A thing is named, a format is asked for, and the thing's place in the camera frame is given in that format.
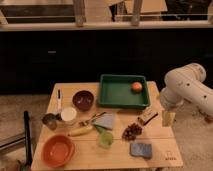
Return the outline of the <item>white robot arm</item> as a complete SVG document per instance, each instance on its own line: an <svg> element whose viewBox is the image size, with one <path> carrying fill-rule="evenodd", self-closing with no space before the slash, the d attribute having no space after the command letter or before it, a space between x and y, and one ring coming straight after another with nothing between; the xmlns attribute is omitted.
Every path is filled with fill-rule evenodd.
<svg viewBox="0 0 213 171"><path fill-rule="evenodd" d="M171 110L187 100L200 109L207 123L213 123L213 89L204 84L205 79L206 70L198 63L170 70L159 95L161 105Z"/></svg>

